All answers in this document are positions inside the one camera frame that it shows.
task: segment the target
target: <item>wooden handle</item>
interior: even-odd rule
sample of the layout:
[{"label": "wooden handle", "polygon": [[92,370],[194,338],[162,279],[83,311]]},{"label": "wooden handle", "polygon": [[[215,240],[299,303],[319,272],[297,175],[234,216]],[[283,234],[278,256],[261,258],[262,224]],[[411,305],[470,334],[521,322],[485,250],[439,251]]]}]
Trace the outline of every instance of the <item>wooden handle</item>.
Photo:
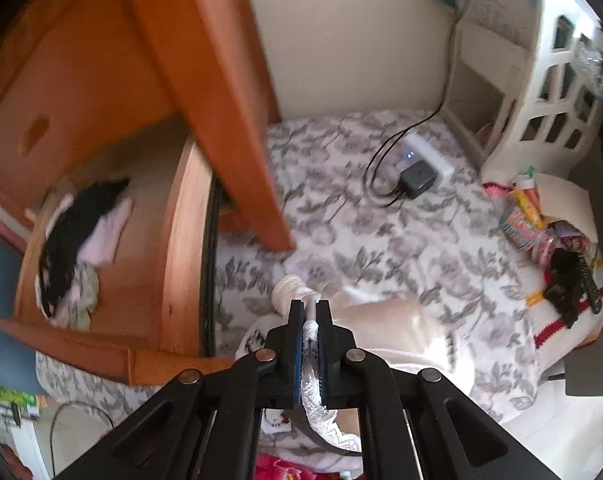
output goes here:
[{"label": "wooden handle", "polygon": [[19,153],[20,156],[28,155],[34,145],[39,142],[41,137],[43,137],[49,129],[50,118],[47,115],[40,115],[37,117],[30,123],[30,127],[19,137],[17,153]]}]

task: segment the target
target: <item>gray floral pattern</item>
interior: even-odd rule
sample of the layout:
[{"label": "gray floral pattern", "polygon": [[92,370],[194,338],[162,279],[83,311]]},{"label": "gray floral pattern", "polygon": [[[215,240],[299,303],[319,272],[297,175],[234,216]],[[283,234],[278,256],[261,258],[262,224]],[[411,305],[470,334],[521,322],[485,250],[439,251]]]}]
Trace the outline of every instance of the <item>gray floral pattern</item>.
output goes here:
[{"label": "gray floral pattern", "polygon": [[[362,189],[379,143],[423,116],[354,112],[270,128],[270,162],[297,249],[268,254],[250,235],[220,237],[217,351],[234,354],[241,335],[271,312],[272,288],[284,275],[298,274],[313,288],[342,277],[383,296],[417,296],[467,336],[477,368],[471,396],[505,422],[533,403],[538,379],[522,263],[453,134],[438,118],[417,128],[454,164],[449,186],[387,208],[374,206]],[[400,142],[389,153],[378,171],[379,192],[393,189],[396,163],[408,151]]]}]

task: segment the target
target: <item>folded clothes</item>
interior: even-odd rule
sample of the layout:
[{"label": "folded clothes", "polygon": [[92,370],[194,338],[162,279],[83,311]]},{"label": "folded clothes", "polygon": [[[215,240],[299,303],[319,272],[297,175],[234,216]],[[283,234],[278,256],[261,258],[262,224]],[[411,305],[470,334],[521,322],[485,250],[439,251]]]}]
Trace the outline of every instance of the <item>folded clothes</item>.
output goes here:
[{"label": "folded clothes", "polygon": [[[41,307],[39,281],[34,282],[37,306]],[[55,315],[48,318],[52,326],[90,332],[90,315],[94,312],[99,296],[99,276],[91,264],[78,262],[75,277],[68,293],[59,301]]]},{"label": "folded clothes", "polygon": [[48,318],[56,317],[57,306],[75,283],[78,261],[91,266],[112,261],[132,202],[128,199],[113,208],[129,181],[124,178],[92,184],[74,199],[64,197],[51,217],[36,277],[40,309]]}]

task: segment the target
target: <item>white wall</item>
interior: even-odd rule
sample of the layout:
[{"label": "white wall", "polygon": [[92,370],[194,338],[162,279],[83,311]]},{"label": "white wall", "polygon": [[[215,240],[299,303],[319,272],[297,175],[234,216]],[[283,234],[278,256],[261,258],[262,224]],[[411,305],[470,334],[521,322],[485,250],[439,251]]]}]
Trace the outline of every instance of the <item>white wall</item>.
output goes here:
[{"label": "white wall", "polygon": [[284,119],[432,108],[451,13],[436,0],[252,0]]}]

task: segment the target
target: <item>floral bedsheet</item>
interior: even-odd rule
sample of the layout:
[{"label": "floral bedsheet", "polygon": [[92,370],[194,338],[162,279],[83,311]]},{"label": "floral bedsheet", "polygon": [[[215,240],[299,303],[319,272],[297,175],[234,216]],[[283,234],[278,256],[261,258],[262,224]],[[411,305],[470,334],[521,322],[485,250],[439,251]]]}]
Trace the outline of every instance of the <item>floral bedsheet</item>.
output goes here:
[{"label": "floral bedsheet", "polygon": [[[381,208],[362,189],[363,171],[380,142],[425,112],[354,112],[290,120],[268,132],[268,152],[297,249],[269,253],[250,235],[223,235],[217,247],[217,354],[234,356],[259,317],[274,312],[272,288],[298,274],[313,288],[341,277],[387,297],[419,297],[431,313],[465,335],[475,359],[470,397],[506,422],[536,397],[534,337],[520,283],[526,261],[497,227],[499,212],[443,121],[416,128],[456,168],[451,184],[415,200]],[[392,189],[396,163],[408,151],[400,142],[379,169],[377,190]],[[43,386],[55,396],[94,399],[125,416],[152,395],[101,380],[38,356]],[[291,414],[284,431],[262,433],[262,452],[315,471],[356,468],[318,442]]]}]

